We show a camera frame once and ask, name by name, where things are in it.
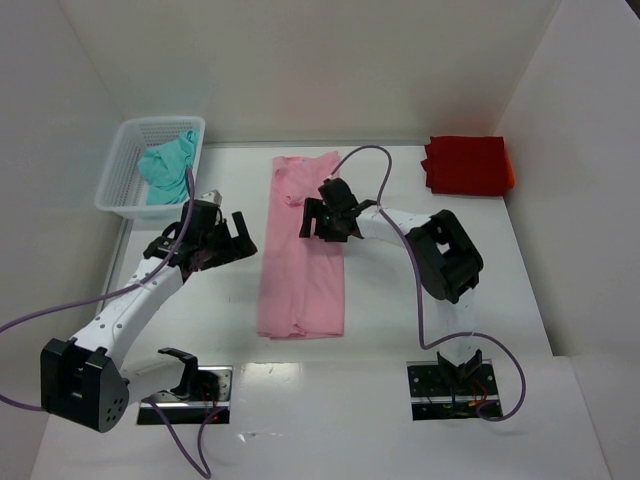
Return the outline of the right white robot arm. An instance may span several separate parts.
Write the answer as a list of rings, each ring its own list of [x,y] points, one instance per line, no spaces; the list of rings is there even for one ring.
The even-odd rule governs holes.
[[[325,242],[345,243],[351,237],[379,240],[406,250],[416,286],[418,339],[423,350],[434,349],[438,374],[451,394],[462,391],[473,380],[483,360],[480,350],[459,353],[459,361],[439,346],[473,333],[450,331],[445,337],[426,342],[424,296],[436,301],[439,312],[453,327],[470,314],[470,298],[479,283],[484,261],[456,215],[441,210],[433,215],[389,209],[378,200],[358,201],[348,184],[327,178],[317,198],[303,201],[301,238],[317,237]]]

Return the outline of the pink polo shirt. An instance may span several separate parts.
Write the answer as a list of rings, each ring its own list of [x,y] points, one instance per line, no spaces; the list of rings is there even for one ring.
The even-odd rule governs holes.
[[[342,245],[301,238],[304,200],[340,161],[276,157],[272,162],[257,333],[269,339],[318,339],[344,334],[345,278]]]

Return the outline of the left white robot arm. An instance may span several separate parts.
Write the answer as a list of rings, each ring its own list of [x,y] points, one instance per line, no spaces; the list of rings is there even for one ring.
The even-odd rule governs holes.
[[[41,407],[94,431],[110,431],[125,409],[160,391],[187,399],[202,376],[198,359],[162,347],[148,362],[125,366],[134,341],[192,274],[255,255],[244,216],[225,219],[213,201],[185,203],[144,250],[126,292],[70,339],[50,340],[40,354]]]

